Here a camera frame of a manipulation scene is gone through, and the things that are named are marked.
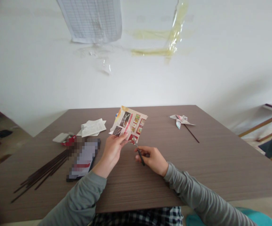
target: person's left hand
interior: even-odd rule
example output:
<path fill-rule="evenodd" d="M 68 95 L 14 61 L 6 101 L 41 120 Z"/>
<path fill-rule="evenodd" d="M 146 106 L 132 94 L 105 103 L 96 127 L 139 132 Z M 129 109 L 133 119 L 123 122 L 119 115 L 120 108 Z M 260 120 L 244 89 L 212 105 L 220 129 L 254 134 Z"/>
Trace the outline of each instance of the person's left hand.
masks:
<path fill-rule="evenodd" d="M 104 153 L 97 163 L 97 165 L 92 169 L 92 171 L 104 178 L 107 178 L 120 157 L 120 151 L 123 146 L 128 143 L 125 140 L 128 133 L 121 135 L 120 137 L 111 135 L 106 139 L 106 146 Z"/>

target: teal cushion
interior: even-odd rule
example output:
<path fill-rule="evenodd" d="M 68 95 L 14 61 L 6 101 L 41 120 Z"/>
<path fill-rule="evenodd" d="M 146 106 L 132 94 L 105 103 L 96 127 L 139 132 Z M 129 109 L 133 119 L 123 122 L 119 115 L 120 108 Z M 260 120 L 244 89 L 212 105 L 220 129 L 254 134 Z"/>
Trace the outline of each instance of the teal cushion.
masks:
<path fill-rule="evenodd" d="M 272 219 L 268 217 L 266 214 L 242 207 L 237 207 L 237 209 L 244 213 L 247 217 L 249 217 L 258 226 L 272 226 Z M 202 222 L 198 215 L 192 214 L 187 216 L 186 226 L 206 226 L 206 225 Z"/>

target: bundle of sticks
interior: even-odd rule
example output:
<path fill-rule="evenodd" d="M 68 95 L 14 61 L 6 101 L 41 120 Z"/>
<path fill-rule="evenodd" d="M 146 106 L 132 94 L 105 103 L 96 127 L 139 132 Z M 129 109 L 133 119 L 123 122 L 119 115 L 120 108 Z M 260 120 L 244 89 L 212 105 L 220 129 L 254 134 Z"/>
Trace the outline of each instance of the bundle of sticks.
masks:
<path fill-rule="evenodd" d="M 14 193 L 18 192 L 20 189 L 25 187 L 25 190 L 19 194 L 15 199 L 11 201 L 13 203 L 18 198 L 20 198 L 25 192 L 27 192 L 33 185 L 35 185 L 38 181 L 42 179 L 42 181 L 37 185 L 35 190 L 37 190 L 41 184 L 50 176 L 52 176 L 67 160 L 67 157 L 69 156 L 70 148 L 66 149 L 62 153 L 60 153 L 57 157 L 52 159 L 50 162 L 48 162 L 46 165 L 38 169 L 36 172 L 34 172 L 32 175 L 30 175 L 27 180 L 22 182 L 20 187 L 14 191 Z"/>

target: grid paper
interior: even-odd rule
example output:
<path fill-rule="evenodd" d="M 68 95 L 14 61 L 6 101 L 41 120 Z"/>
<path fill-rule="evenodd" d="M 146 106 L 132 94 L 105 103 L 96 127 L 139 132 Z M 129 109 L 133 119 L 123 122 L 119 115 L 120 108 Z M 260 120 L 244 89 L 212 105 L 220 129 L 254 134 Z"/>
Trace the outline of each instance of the grid paper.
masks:
<path fill-rule="evenodd" d="M 120 39 L 120 0 L 57 0 L 73 42 L 107 43 Z"/>

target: person's right hand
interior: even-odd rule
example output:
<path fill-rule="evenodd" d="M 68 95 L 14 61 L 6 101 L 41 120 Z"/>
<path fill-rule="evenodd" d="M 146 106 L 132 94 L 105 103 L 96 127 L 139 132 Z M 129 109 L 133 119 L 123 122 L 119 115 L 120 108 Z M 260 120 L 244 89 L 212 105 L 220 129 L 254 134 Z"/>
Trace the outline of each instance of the person's right hand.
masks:
<path fill-rule="evenodd" d="M 164 159 L 160 151 L 157 148 L 148 146 L 139 146 L 138 148 L 145 164 L 147 164 L 155 173 L 159 174 L 162 177 L 165 177 L 168 170 L 168 163 Z M 136 162 L 141 163 L 141 158 L 139 155 L 136 155 L 135 159 Z"/>

